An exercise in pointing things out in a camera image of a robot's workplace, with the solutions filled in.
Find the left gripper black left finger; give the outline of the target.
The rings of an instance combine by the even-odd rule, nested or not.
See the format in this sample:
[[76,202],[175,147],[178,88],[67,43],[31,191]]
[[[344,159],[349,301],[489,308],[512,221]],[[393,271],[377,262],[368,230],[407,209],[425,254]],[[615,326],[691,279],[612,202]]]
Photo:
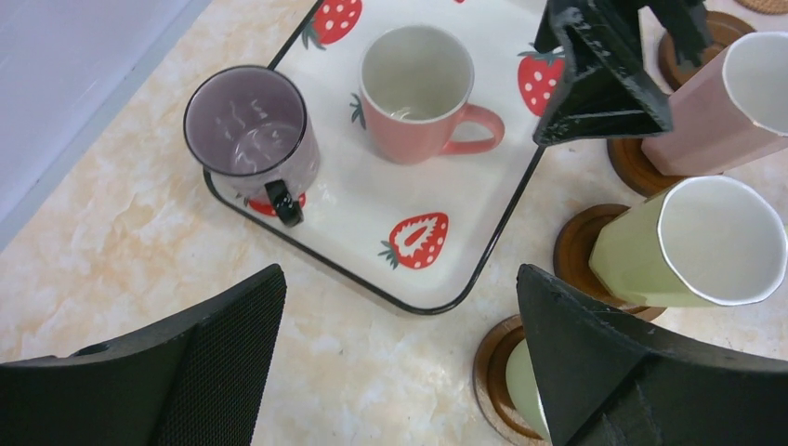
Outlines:
[[5,445],[247,445],[287,285],[270,265],[70,356],[1,366]]

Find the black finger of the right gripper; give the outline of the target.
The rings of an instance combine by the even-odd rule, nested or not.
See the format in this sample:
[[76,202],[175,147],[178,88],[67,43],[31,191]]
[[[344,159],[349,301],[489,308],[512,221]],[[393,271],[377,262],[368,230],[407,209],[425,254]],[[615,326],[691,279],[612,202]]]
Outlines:
[[564,69],[533,133],[540,146],[657,136],[673,128],[668,97],[645,70],[644,1],[549,1],[534,43]]
[[703,65],[703,53],[713,43],[703,0],[644,0],[656,19],[672,36],[678,63]]

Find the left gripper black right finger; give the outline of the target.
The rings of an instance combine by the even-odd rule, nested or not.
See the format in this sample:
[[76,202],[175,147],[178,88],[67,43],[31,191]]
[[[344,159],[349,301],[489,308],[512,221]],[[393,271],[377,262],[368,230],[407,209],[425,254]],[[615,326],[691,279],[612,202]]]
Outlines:
[[783,445],[787,364],[676,334],[532,264],[519,311],[556,445]]

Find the light woven round coaster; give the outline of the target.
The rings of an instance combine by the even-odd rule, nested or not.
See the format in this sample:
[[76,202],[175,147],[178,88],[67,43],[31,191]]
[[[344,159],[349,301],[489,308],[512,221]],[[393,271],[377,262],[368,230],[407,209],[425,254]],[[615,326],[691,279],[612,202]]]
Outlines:
[[762,15],[778,16],[788,13],[788,0],[736,0],[736,2]]

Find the cream mug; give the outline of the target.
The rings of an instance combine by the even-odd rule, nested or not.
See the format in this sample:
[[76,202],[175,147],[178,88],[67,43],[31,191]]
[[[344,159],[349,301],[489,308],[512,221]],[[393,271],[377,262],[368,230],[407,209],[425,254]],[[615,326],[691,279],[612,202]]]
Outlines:
[[517,413],[542,439],[550,441],[544,406],[525,339],[520,341],[509,355],[506,363],[506,385],[509,398]]

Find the pink mug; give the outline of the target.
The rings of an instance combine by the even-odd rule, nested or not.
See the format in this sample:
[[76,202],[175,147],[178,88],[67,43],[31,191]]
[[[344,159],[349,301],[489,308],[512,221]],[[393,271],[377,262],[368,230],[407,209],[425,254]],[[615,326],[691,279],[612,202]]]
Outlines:
[[748,33],[669,99],[674,128],[642,151],[666,176],[724,172],[787,147],[787,34]]
[[473,60],[453,34],[424,24],[381,34],[360,63],[362,113],[375,146],[396,164],[495,149],[506,127],[470,103],[474,81]]

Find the yellow green mug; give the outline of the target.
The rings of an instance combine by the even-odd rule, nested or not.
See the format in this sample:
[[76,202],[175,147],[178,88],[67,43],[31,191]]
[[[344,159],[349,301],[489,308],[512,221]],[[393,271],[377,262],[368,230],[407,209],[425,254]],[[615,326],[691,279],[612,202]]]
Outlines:
[[750,305],[783,283],[787,232],[740,180],[691,177],[606,224],[589,267],[612,296],[634,305]]

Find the purple grey mug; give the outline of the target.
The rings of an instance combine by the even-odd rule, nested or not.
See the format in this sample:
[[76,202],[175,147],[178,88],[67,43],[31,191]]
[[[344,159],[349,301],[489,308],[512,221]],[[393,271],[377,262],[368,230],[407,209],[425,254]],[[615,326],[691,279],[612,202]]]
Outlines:
[[288,228],[321,166],[306,101],[285,75],[242,65],[203,81],[183,117],[186,145],[205,170],[241,197],[267,204]]

